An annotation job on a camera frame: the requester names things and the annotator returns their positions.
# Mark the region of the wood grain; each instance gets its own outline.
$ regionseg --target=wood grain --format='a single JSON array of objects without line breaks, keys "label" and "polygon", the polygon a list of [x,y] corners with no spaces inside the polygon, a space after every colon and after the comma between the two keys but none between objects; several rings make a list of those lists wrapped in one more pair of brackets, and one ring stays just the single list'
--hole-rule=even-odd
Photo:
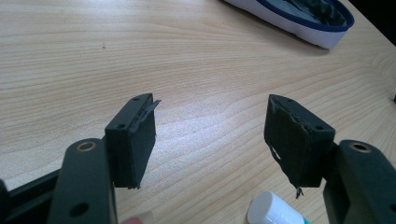
[{"label": "wood grain", "polygon": [[343,3],[356,23],[326,50],[222,1],[2,1],[0,177],[15,189],[58,169],[153,92],[157,143],[142,188],[117,189],[119,220],[247,223],[269,189],[327,223],[323,188],[295,200],[262,131],[268,95],[285,95],[396,166],[396,50]]}]

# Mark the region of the blue rim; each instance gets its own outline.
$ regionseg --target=blue rim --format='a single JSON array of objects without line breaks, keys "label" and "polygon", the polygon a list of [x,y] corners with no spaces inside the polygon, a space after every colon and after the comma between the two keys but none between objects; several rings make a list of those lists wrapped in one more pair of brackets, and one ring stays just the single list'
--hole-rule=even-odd
[{"label": "blue rim", "polygon": [[298,24],[301,24],[303,26],[315,29],[315,30],[320,30],[320,31],[327,31],[327,32],[345,32],[347,29],[349,29],[353,23],[355,23],[355,20],[353,19],[352,13],[339,1],[335,0],[334,2],[332,0],[323,0],[330,5],[334,6],[346,19],[346,26],[331,26],[331,25],[325,25],[325,24],[317,24],[312,21],[307,21],[304,20],[300,17],[296,17],[294,15],[291,15],[285,11],[280,10],[277,7],[274,7],[271,5],[269,2],[266,0],[256,0],[258,3],[262,4],[264,7],[268,8],[275,14],[288,19],[289,21],[294,21]]}]

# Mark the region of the wooden table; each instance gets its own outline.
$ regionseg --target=wooden table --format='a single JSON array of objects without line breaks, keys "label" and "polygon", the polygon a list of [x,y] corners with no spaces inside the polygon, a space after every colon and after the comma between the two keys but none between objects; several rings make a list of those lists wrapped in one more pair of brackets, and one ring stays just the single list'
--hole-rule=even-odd
[{"label": "wooden table", "polygon": [[396,165],[396,49],[343,3],[356,23],[326,50],[216,0],[2,1],[0,177],[15,189],[60,168],[69,145],[152,92],[157,142],[142,188],[117,189],[120,221],[247,223],[272,190],[327,223],[323,188],[295,200],[262,131],[268,95],[284,95],[337,143],[367,142]]}]

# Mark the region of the light wood surface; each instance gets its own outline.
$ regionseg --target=light wood surface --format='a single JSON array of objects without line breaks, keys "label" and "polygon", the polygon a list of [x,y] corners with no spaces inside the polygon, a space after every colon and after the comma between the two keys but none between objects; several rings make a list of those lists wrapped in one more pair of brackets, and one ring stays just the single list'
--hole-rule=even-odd
[{"label": "light wood surface", "polygon": [[270,93],[292,98],[396,165],[396,49],[346,0],[355,25],[321,49],[218,0],[1,1],[0,178],[9,189],[60,168],[152,92],[157,142],[141,189],[117,189],[119,220],[247,223],[272,190],[327,223],[323,188],[295,189],[263,141]]}]

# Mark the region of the white cap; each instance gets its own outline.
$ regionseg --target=white cap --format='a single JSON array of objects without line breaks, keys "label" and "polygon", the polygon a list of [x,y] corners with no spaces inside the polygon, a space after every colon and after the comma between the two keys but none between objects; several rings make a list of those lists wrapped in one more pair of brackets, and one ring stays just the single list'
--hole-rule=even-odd
[{"label": "white cap", "polygon": [[268,190],[250,204],[247,221],[250,224],[304,224],[300,213]]}]

